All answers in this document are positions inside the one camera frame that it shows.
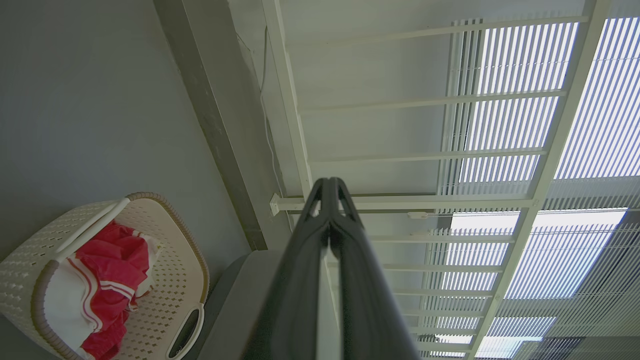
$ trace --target wall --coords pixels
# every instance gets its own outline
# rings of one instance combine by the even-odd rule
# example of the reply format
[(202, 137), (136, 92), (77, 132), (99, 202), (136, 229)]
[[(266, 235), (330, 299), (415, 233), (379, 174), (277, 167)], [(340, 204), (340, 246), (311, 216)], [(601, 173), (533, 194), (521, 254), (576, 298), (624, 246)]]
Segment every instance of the wall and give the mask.
[[(0, 259), (65, 211), (164, 195), (215, 281), (249, 251), (151, 1), (0, 4)], [(4, 317), (8, 359), (50, 359)]]

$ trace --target white cable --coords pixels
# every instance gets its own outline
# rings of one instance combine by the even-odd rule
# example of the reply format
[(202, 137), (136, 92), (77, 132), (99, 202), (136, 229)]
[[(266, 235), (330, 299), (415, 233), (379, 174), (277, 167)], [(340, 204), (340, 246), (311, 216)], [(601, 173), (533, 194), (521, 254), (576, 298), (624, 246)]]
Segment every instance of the white cable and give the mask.
[[(282, 191), (282, 186), (280, 186), (280, 178), (278, 177), (278, 172), (276, 171), (276, 156), (273, 152), (273, 146), (271, 145), (271, 139), (269, 139), (269, 125), (267, 119), (267, 110), (264, 107), (264, 98), (262, 97), (262, 89), (264, 89), (264, 82), (267, 80), (267, 41), (268, 41), (268, 30), (267, 27), (264, 27), (264, 56), (262, 57), (262, 81), (260, 82), (260, 105), (262, 106), (262, 114), (264, 115), (264, 135), (267, 138), (267, 143), (269, 144), (269, 151), (271, 152), (271, 168), (273, 169), (273, 175), (276, 177), (276, 183), (278, 184), (278, 190), (280, 190), (280, 197), (284, 197), (284, 192)], [(293, 233), (293, 224), (291, 222), (291, 218), (289, 216), (289, 212), (285, 211), (285, 216), (287, 217), (287, 221), (289, 223), (289, 230)]]

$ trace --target red fabric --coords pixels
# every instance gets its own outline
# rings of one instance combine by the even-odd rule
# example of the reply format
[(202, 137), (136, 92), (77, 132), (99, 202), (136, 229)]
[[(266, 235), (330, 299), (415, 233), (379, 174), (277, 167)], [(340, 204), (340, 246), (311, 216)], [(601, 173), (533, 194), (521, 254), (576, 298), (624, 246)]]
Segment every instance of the red fabric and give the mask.
[(118, 355), (122, 338), (127, 333), (124, 323), (129, 313), (122, 311), (115, 322), (100, 332), (94, 332), (82, 344), (82, 349), (91, 354), (96, 360), (109, 360)]
[(91, 315), (101, 320), (102, 327), (82, 344), (84, 351), (96, 360), (109, 360), (118, 354), (127, 332), (126, 309), (134, 301), (138, 285), (147, 278), (147, 242), (133, 236), (133, 231), (112, 221), (76, 252), (76, 259), (90, 270), (97, 282), (90, 308)]

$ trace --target basket rim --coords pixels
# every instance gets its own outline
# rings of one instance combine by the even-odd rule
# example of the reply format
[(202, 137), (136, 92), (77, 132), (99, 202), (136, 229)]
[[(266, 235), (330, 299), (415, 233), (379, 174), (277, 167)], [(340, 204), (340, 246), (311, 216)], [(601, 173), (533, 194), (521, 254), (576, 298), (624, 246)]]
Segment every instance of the basket rim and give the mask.
[[(130, 202), (140, 199), (150, 199), (160, 204), (163, 209), (169, 214), (173, 222), (178, 226), (182, 235), (187, 240), (187, 243), (191, 247), (193, 254), (198, 259), (200, 268), (203, 275), (202, 295), (200, 296), (200, 302), (204, 304), (207, 300), (207, 294), (209, 293), (209, 268), (204, 261), (202, 253), (198, 248), (198, 245), (193, 240), (193, 235), (186, 224), (174, 210), (173, 206), (162, 196), (152, 192), (136, 192), (126, 196)], [(33, 294), (31, 296), (31, 319), (36, 332), (51, 346), (62, 358), (67, 360), (84, 360), (83, 357), (78, 355), (76, 351), (70, 348), (54, 331), (51, 329), (44, 315), (44, 297), (46, 289), (51, 281), (51, 277), (58, 269), (60, 264), (55, 260), (49, 260), (44, 266), (33, 288)]]

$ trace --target laundry basket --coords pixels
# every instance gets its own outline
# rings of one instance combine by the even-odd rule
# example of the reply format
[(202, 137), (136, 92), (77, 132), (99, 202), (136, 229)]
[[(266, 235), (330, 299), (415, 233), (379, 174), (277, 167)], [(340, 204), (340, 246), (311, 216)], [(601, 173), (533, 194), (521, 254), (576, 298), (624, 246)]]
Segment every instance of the laundry basket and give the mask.
[(166, 245), (153, 267), (156, 286), (138, 299), (139, 310), (126, 323), (116, 359), (178, 360), (200, 334), (209, 272), (180, 217), (154, 193), (80, 206), (30, 237), (0, 263), (0, 311), (52, 354), (81, 360), (49, 327), (45, 291), (60, 261), (113, 219)]

